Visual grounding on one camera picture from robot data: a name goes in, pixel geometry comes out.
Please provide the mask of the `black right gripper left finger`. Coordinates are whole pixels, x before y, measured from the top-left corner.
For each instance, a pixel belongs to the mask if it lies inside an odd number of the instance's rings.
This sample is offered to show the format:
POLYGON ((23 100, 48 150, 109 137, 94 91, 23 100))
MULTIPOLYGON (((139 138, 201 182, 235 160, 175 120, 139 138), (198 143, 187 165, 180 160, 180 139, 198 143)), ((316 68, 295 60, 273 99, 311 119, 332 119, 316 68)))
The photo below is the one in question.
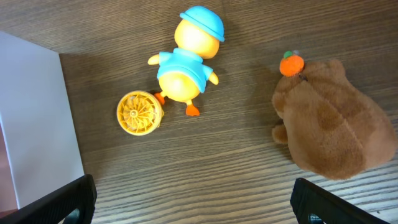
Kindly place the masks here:
POLYGON ((86 174, 29 205, 1 218, 1 224, 90 224, 97 191, 86 174))

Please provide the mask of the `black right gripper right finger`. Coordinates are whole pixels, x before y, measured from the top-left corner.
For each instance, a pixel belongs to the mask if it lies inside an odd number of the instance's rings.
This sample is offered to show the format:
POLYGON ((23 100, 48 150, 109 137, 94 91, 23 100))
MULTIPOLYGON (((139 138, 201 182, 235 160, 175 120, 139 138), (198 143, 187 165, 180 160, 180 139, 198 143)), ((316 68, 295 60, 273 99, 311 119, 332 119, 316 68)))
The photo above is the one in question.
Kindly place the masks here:
POLYGON ((388 224, 304 178, 296 179, 290 204, 299 224, 388 224))

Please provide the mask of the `yellow duck toy blue hat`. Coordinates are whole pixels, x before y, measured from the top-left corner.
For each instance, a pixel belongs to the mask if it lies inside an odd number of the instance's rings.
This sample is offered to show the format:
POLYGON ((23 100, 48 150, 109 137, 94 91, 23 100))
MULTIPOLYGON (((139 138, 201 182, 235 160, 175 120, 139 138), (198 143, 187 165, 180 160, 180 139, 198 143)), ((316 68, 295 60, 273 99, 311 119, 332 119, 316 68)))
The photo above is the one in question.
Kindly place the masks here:
POLYGON ((161 92, 155 97, 160 104, 166 98, 185 103, 186 115, 198 116, 200 112, 193 99, 204 93, 207 82, 219 84, 217 74, 203 64, 213 58, 224 42, 224 25, 220 16, 204 6, 193 6, 180 13, 174 40, 177 47, 172 52, 159 52, 148 59, 149 65, 158 65, 157 79, 161 92))

